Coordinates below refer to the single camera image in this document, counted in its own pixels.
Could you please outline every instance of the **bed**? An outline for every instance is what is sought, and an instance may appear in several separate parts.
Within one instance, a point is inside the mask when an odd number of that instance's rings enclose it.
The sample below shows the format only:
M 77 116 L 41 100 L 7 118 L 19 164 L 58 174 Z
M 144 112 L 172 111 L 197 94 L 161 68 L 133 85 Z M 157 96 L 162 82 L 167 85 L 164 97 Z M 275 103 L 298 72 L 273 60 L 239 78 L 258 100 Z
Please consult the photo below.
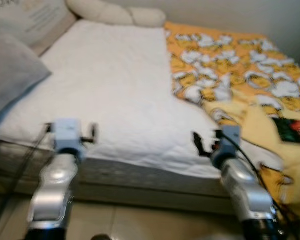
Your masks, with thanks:
M 87 146 L 81 167 L 78 199 L 233 213 L 220 172 L 198 156 L 192 139 L 192 132 L 199 133 L 211 149 L 218 126 L 173 96 L 163 28 L 80 20 L 41 60 L 53 75 L 0 121 L 1 186 L 9 184 L 45 123 L 71 117 L 80 119 L 83 134 L 98 124 L 97 143 Z M 242 147 L 256 164 L 282 168 L 275 154 L 245 141 Z M 50 150 L 47 138 L 17 192 L 34 192 Z

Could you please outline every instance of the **mattress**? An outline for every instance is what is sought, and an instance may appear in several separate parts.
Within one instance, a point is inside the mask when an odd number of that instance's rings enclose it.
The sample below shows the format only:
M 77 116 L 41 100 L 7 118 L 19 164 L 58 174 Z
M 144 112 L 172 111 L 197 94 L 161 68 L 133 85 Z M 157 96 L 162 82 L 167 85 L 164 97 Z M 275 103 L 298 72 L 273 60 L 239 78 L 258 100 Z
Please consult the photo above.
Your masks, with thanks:
M 227 198 L 220 172 L 198 156 L 192 140 L 192 132 L 199 133 L 210 150 L 217 126 L 200 108 L 173 96 L 162 28 L 80 20 L 42 61 L 53 75 L 1 120 L 0 176 L 16 172 L 45 123 L 78 118 L 84 135 L 90 123 L 98 124 L 81 182 Z M 275 154 L 248 142 L 242 147 L 256 165 L 267 161 L 282 167 Z M 49 150 L 47 137 L 24 181 L 38 179 Z

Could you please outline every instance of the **pillow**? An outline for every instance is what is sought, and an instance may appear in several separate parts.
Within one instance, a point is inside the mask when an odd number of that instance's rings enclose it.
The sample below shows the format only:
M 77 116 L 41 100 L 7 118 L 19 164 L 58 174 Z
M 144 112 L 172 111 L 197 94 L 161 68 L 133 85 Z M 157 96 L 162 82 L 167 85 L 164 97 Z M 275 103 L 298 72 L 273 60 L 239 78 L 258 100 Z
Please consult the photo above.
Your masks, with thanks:
M 31 49 L 0 32 L 0 114 L 50 74 Z
M 28 45 L 37 55 L 75 21 L 65 0 L 0 0 L 0 30 Z
M 166 21 L 166 14 L 155 8 L 124 8 L 102 0 L 67 0 L 67 4 L 80 17 L 97 23 L 155 28 Z

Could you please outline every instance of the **blanket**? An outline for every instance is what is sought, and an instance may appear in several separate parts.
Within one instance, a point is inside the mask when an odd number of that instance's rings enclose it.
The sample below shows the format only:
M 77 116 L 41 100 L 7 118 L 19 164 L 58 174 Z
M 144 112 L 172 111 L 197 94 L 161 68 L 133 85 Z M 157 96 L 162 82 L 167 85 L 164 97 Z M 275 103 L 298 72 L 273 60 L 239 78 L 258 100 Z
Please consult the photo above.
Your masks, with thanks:
M 300 67 L 264 35 L 167 22 L 173 93 L 280 156 L 258 167 L 272 197 L 300 219 Z

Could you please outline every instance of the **gray pillow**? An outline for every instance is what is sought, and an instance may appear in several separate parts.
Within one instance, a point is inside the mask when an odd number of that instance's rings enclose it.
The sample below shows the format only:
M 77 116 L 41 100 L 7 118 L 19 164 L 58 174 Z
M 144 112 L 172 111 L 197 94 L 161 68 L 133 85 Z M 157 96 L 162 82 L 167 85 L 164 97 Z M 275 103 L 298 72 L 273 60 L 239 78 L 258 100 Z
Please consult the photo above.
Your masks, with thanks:
M 50 75 L 27 46 L 0 32 L 0 113 Z

